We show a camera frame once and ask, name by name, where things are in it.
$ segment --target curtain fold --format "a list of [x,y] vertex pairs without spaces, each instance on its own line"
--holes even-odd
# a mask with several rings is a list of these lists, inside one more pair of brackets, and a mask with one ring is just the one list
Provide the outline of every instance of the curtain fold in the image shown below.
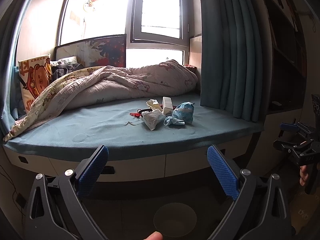
[[16,110],[10,104],[10,88],[14,55],[22,20],[31,0],[13,0],[0,19],[6,28],[0,44],[0,137],[6,135],[15,123]]
[[223,76],[223,40],[219,0],[201,0],[202,10],[202,62],[207,67],[201,70],[201,105],[219,108]]
[[221,23],[222,23],[222,40],[223,40],[223,68],[222,68],[222,87],[220,94],[220,109],[225,109],[227,105],[228,92],[231,75],[231,53],[230,53],[230,35],[227,18],[227,10],[224,0],[220,1]]
[[262,51],[251,0],[201,0],[201,10],[201,105],[258,121]]

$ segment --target tissue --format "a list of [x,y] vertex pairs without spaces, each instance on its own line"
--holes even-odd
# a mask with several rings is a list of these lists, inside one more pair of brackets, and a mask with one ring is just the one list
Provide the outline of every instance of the tissue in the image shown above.
[[165,115],[159,109],[155,109],[152,112],[145,113],[142,118],[149,129],[153,131],[156,125],[165,119]]

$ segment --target human hand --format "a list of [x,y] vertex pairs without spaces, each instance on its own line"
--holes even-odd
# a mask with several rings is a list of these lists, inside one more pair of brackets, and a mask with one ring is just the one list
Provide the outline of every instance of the human hand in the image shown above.
[[[317,164],[317,169],[318,171],[320,170],[320,163]],[[309,178],[309,174],[307,171],[307,166],[300,166],[300,185],[304,186],[304,184],[306,183],[307,179]]]
[[147,239],[145,240],[163,240],[161,233],[159,232],[154,232],[151,234]]

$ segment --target surgical mask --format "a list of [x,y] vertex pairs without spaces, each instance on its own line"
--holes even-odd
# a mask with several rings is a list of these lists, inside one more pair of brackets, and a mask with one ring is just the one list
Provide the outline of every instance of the surgical mask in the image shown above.
[[177,106],[177,108],[172,112],[172,116],[168,116],[164,120],[164,125],[184,125],[185,123],[192,124],[194,111],[193,104],[194,103],[186,102]]

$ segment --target wall decoration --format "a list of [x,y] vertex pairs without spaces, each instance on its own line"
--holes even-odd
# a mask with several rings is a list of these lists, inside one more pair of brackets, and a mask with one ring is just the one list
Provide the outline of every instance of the wall decoration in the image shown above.
[[112,35],[67,43],[55,48],[55,59],[76,56],[84,67],[125,67],[127,35]]

